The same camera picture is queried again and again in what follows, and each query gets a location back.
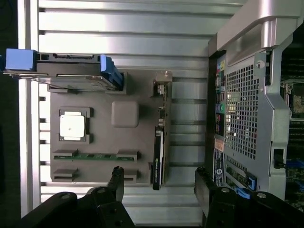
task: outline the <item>label sticker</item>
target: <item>label sticker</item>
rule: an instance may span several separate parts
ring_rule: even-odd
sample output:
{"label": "label sticker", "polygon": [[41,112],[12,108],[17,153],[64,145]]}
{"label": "label sticker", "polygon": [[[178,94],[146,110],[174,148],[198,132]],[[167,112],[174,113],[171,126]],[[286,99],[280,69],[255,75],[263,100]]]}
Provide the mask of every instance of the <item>label sticker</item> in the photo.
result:
{"label": "label sticker", "polygon": [[220,139],[215,139],[214,140],[214,148],[224,152],[224,141]]}
{"label": "label sticker", "polygon": [[213,153],[213,180],[218,187],[224,185],[224,154],[214,149]]}

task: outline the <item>pci slot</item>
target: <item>pci slot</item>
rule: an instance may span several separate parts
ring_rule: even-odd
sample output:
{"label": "pci slot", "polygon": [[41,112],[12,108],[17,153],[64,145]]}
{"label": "pci slot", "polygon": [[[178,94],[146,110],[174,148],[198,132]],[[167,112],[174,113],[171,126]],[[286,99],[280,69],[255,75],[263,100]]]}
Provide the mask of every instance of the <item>pci slot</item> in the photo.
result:
{"label": "pci slot", "polygon": [[257,178],[226,160],[226,174],[233,176],[238,182],[251,191],[257,190]]}
{"label": "pci slot", "polygon": [[243,198],[246,198],[246,199],[250,198],[250,191],[248,189],[246,189],[244,185],[242,185],[240,182],[238,182],[229,173],[226,173],[225,186],[232,188],[236,192],[236,194],[238,194],[239,196],[241,196]]}

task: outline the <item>dark background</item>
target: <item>dark background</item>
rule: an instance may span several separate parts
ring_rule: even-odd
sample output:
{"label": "dark background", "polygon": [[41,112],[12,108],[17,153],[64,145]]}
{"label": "dark background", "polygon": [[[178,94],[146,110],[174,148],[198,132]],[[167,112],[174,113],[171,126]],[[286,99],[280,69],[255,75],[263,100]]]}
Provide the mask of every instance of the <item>dark background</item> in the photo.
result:
{"label": "dark background", "polygon": [[[18,48],[17,0],[0,0],[0,55]],[[0,227],[20,218],[18,82],[0,73]]]}

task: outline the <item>perforated metal grille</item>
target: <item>perforated metal grille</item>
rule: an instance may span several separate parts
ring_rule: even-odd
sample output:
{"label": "perforated metal grille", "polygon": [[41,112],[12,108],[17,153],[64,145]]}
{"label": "perforated metal grille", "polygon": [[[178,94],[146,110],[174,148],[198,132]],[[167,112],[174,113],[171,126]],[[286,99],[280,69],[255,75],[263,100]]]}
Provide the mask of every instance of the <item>perforated metal grille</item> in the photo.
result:
{"label": "perforated metal grille", "polygon": [[258,84],[253,65],[226,75],[225,144],[251,159],[256,158]]}
{"label": "perforated metal grille", "polygon": [[230,158],[227,156],[227,160],[229,162],[231,162],[232,164],[234,164],[235,166],[239,167],[240,169],[244,170],[244,171],[247,171],[247,168],[245,166],[243,166],[242,164],[238,163],[236,160]]}

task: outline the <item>metal frame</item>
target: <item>metal frame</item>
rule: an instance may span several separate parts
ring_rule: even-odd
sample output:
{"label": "metal frame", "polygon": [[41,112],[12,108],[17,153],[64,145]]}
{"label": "metal frame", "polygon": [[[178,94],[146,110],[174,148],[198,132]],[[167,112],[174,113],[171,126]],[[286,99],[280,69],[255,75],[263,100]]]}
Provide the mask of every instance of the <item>metal frame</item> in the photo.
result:
{"label": "metal frame", "polygon": [[[269,191],[281,199],[285,198],[285,170],[274,168],[274,149],[284,150],[285,161],[289,129],[289,108],[279,93],[281,58],[303,19],[303,0],[249,0],[209,43],[209,57],[226,51],[226,75],[253,65],[254,75],[260,80],[256,160],[227,146],[225,153],[256,175],[257,190]],[[266,50],[272,50],[270,61],[266,60]],[[266,67],[257,67],[259,61]],[[265,68],[270,69],[271,85],[267,84]]]}

